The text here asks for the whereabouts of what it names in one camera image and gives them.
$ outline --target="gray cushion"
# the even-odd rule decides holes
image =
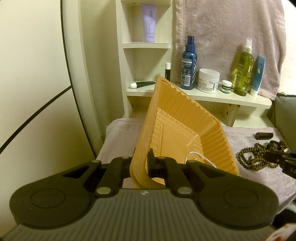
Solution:
[[[296,97],[277,96],[274,123],[290,149],[296,151]]]

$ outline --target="pink towel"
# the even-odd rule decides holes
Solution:
[[[281,0],[175,0],[175,3],[174,81],[179,83],[181,79],[181,60],[187,35],[195,36],[197,69],[214,69],[220,72],[220,80],[230,81],[234,79],[246,38],[251,38],[254,59],[258,55],[266,57],[259,94],[275,99],[286,54]]]

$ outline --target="green oil bottle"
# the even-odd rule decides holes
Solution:
[[[237,78],[234,92],[240,96],[246,96],[252,76],[254,57],[252,55],[252,40],[247,38],[244,52],[240,56],[237,68]]]

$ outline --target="black line on wall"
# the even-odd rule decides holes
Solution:
[[[70,90],[72,87],[69,86],[64,89],[61,93],[57,94],[50,101],[48,101],[44,106],[42,106],[39,110],[37,110],[33,115],[31,115],[8,139],[4,144],[0,147],[0,154],[4,151],[4,149],[9,145],[9,143],[21,132],[22,129],[26,127],[38,114],[40,114],[46,107],[48,107],[52,102]]]
[[[84,122],[82,120],[82,116],[81,116],[81,113],[80,113],[80,110],[79,110],[79,107],[78,107],[78,102],[77,102],[77,99],[76,99],[76,95],[75,95],[75,91],[74,91],[74,87],[73,87],[73,82],[72,82],[72,78],[71,78],[71,74],[70,74],[70,68],[69,68],[69,63],[68,63],[68,56],[67,56],[67,50],[66,50],[66,42],[65,42],[65,34],[64,34],[64,23],[63,23],[63,0],[61,0],[61,23],[62,23],[62,36],[63,36],[63,44],[64,44],[64,51],[65,51],[65,58],[66,58],[66,63],[67,63],[67,69],[68,69],[68,75],[69,75],[69,79],[70,79],[70,83],[71,83],[71,88],[72,88],[72,91],[73,91],[73,95],[74,95],[74,99],[75,99],[75,103],[76,103],[76,107],[77,107],[77,111],[78,111],[78,114],[79,114],[79,117],[80,117],[80,120],[81,120],[81,123],[82,123],[82,126],[83,126],[83,129],[84,129],[84,132],[85,132],[85,135],[86,135],[86,138],[89,142],[89,146],[91,147],[91,150],[92,150],[92,153],[94,155],[94,158],[96,158],[96,153],[94,151],[94,148],[91,144],[91,141],[89,139],[89,136],[86,132],[86,128],[85,128],[85,125],[84,125]]]

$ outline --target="black spray nozzle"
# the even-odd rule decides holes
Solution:
[[[195,51],[194,36],[190,36],[190,35],[187,36],[187,44],[186,44],[185,50],[188,52]]]
[[[188,45],[194,45],[194,36],[187,36],[187,44]]]

